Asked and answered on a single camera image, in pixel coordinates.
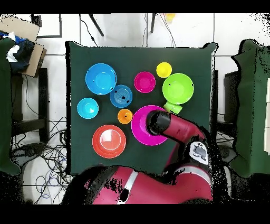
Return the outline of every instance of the green cup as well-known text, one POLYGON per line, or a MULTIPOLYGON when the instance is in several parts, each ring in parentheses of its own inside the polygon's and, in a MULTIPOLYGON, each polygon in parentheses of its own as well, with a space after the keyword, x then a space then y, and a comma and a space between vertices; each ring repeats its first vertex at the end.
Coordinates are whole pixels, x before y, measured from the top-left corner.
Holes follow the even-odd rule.
POLYGON ((182 110, 182 106, 172 104, 171 102, 168 102, 168 101, 164 104, 163 108, 168 113, 172 113, 174 115, 178 115, 180 113, 180 111, 182 110))

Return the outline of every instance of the small pink bowl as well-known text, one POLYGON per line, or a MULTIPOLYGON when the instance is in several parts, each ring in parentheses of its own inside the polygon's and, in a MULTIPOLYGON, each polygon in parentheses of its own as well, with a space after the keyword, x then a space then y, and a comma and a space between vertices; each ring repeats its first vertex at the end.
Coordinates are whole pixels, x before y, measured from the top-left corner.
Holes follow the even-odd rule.
POLYGON ((151 92, 155 88, 155 85, 155 77, 147 71, 140 72, 134 79, 135 88, 143 94, 151 92))

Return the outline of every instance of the lime green bowl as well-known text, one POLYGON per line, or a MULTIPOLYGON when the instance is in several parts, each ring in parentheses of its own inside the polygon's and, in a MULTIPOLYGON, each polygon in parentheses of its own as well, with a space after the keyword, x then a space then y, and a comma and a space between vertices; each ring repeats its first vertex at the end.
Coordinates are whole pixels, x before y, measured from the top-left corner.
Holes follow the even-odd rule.
POLYGON ((194 85, 187 75, 175 73, 164 81, 162 92, 165 99, 172 104, 184 104, 192 97, 194 85))

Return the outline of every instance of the white tile floor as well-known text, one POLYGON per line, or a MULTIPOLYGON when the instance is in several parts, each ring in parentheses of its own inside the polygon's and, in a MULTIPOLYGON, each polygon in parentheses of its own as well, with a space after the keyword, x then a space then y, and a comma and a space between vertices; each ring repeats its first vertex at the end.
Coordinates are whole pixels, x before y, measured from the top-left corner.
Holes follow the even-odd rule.
MULTIPOLYGON (((30 21, 29 15, 18 15, 25 20, 30 21)), ((44 26, 39 35, 58 35, 57 20, 58 16, 42 17, 44 26)), ((98 46, 137 46, 142 47, 143 32, 146 28, 144 20, 145 14, 96 14, 94 15, 97 23, 104 33, 101 37, 87 14, 82 14, 84 20, 98 46)), ((154 32, 150 33, 151 13, 148 14, 148 47, 167 47, 172 46, 171 36, 164 26, 160 15, 156 15, 154 32)), ((75 41, 84 46, 95 46, 89 36, 85 24, 80 23, 78 14, 62 14, 62 38, 42 38, 37 39, 39 44, 47 48, 46 57, 42 67, 48 68, 49 75, 49 107, 50 120, 57 121, 66 116, 66 65, 65 65, 65 46, 64 41, 75 41)), ((172 23, 169 24, 173 38, 177 46, 188 46, 192 48, 201 48, 208 42, 216 42, 219 48, 216 52, 216 69, 219 70, 219 93, 218 93, 218 112, 224 113, 224 86, 223 78, 228 72, 237 70, 235 62, 230 58, 238 52, 239 44, 244 39, 255 39, 260 44, 270 45, 270 29, 267 28, 267 22, 262 15, 251 14, 176 14, 172 23)), ((146 47, 146 34, 144 37, 144 47, 146 47)), ((28 78, 27 101, 34 111, 38 111, 38 79, 28 78)), ((26 105, 23 99, 24 119, 33 119, 34 114, 26 105)), ((60 122, 58 128, 66 128, 66 122, 60 122)), ((27 133, 27 138, 23 144, 30 142, 39 142, 37 133, 27 133)), ((58 144, 59 138, 52 139, 51 144, 58 144)), ((49 168, 41 159, 37 158, 28 163, 24 172, 24 194, 25 198, 31 198, 33 201, 39 198, 35 184, 36 178, 45 175, 49 168)), ((228 175, 228 190, 230 191, 230 177, 228 175)), ((45 197, 41 198, 38 204, 60 203, 63 197, 63 191, 57 194, 61 188, 59 186, 50 186, 44 192, 45 197)))

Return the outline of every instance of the plastic bowl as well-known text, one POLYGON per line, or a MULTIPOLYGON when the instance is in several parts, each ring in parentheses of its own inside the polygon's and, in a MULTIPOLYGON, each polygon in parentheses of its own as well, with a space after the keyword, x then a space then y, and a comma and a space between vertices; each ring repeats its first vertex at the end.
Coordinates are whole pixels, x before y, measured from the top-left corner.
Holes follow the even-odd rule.
POLYGON ((147 71, 142 71, 136 75, 134 79, 134 86, 139 92, 147 94, 151 92, 156 86, 155 77, 153 74, 147 71))
POLYGON ((85 75, 85 82, 91 92, 105 95, 113 90, 116 85, 116 72, 107 64, 94 64, 85 75))
POLYGON ((167 62, 162 62, 157 66, 157 74, 161 78, 166 78, 171 74, 171 65, 167 62))
POLYGON ((120 123, 126 125, 131 122, 133 117, 133 114, 130 110, 128 109, 121 109, 118 112, 117 119, 120 123))
POLYGON ((152 110, 163 110, 163 108, 156 105, 147 105, 141 107, 135 114, 131 121, 131 130, 134 137, 142 144, 145 145, 159 145, 166 141, 166 137, 161 135, 150 135, 146 130, 146 117, 152 110))
POLYGON ((92 145, 95 152, 101 157, 115 158, 124 151, 126 136, 119 127, 103 125, 95 131, 92 145))
POLYGON ((167 111, 168 113, 172 113, 175 115, 178 115, 180 113, 180 111, 182 110, 182 106, 180 105, 176 105, 176 104, 172 104, 171 102, 167 101, 163 108, 165 109, 165 111, 167 111))
POLYGON ((129 87, 125 85, 117 85, 110 93, 111 103, 118 107, 124 108, 132 102, 132 92, 129 87))
POLYGON ((164 81, 162 92, 165 99, 172 104, 184 104, 192 97, 194 85, 187 75, 175 73, 164 81))
POLYGON ((92 98, 84 98, 78 103, 77 111, 82 118, 92 119, 98 114, 99 105, 92 98))

